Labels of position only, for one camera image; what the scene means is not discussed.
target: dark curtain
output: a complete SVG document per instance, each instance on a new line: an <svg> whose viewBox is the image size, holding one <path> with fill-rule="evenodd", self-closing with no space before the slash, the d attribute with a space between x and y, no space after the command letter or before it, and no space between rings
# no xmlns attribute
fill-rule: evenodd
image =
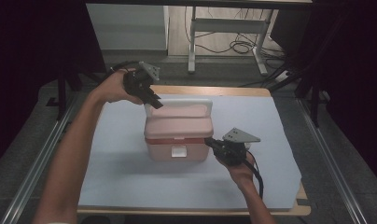
<svg viewBox="0 0 377 224"><path fill-rule="evenodd" d="M81 1L0 1L0 157L62 70L105 72Z"/></svg>
<svg viewBox="0 0 377 224"><path fill-rule="evenodd" d="M328 112L377 175L377 4L355 3L323 66Z"/></svg>

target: human arm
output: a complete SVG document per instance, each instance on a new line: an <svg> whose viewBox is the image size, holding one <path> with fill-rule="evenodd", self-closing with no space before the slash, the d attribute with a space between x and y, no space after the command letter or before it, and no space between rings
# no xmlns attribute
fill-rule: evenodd
<svg viewBox="0 0 377 224"><path fill-rule="evenodd" d="M84 101L52 159L33 223L77 222L77 205L90 159L96 123L106 102L129 100L122 86L124 71L112 74Z"/></svg>
<svg viewBox="0 0 377 224"><path fill-rule="evenodd" d="M246 152L246 159L254 164L254 159L252 156ZM256 186L253 183L253 173L246 167L243 163L236 166L227 166L222 161L219 161L223 164L227 170L230 172L230 176L235 184L238 186L238 189L244 195L246 200L247 209L249 211L250 220L252 224L262 224L262 223L276 223L273 217L270 214L270 211L265 206L264 202L258 195Z"/></svg>

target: pink lunch box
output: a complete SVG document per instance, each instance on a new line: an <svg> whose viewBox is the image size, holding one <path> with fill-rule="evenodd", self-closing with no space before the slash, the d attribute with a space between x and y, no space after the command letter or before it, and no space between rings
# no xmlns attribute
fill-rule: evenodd
<svg viewBox="0 0 377 224"><path fill-rule="evenodd" d="M214 133L212 101L161 99L163 107L145 105L145 140L154 161L204 161L209 147L203 139Z"/></svg>

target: white label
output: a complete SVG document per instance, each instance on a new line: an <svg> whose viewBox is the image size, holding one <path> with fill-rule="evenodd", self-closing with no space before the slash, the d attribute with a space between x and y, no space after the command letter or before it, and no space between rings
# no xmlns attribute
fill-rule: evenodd
<svg viewBox="0 0 377 224"><path fill-rule="evenodd" d="M185 146L172 146L172 157L187 157L188 150Z"/></svg>

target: forearm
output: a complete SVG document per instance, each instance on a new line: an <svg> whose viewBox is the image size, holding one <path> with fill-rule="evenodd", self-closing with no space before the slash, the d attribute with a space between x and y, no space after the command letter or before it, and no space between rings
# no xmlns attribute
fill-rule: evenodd
<svg viewBox="0 0 377 224"><path fill-rule="evenodd" d="M253 182L246 182L239 187L246 200L252 224L275 223L270 211L261 200Z"/></svg>
<svg viewBox="0 0 377 224"><path fill-rule="evenodd" d="M77 113L49 167L48 179L37 213L45 215L57 212L62 216L58 221L76 218L92 138L103 104L96 94L90 93Z"/></svg>

